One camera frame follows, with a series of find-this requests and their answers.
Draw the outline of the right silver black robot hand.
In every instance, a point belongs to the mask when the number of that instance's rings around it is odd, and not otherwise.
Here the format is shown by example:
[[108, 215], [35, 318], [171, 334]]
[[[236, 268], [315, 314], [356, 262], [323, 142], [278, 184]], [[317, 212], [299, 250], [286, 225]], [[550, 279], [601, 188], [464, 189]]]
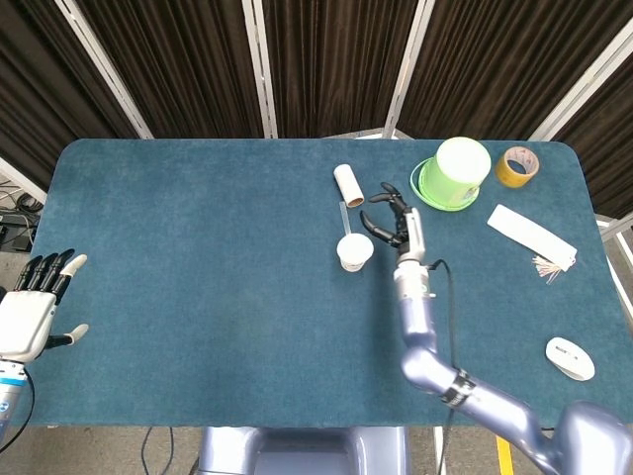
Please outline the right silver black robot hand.
[[408, 205], [401, 192], [388, 182], [382, 182], [383, 192], [372, 196], [370, 203], [387, 202], [392, 210], [396, 230], [390, 232], [376, 225], [365, 211], [360, 212], [363, 227], [373, 237], [397, 250], [397, 265], [406, 261], [421, 263], [425, 255], [425, 243], [421, 229], [421, 217], [417, 208]]

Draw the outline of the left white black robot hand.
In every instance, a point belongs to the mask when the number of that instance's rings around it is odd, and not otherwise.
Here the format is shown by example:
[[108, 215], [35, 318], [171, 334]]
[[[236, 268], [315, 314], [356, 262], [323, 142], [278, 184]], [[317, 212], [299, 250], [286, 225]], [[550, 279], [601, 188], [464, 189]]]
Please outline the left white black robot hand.
[[38, 255], [25, 264], [14, 288], [1, 300], [3, 361], [30, 363], [43, 351], [73, 345], [88, 333], [86, 324], [63, 334], [50, 332], [71, 280], [86, 261], [85, 254], [75, 255], [70, 248]]

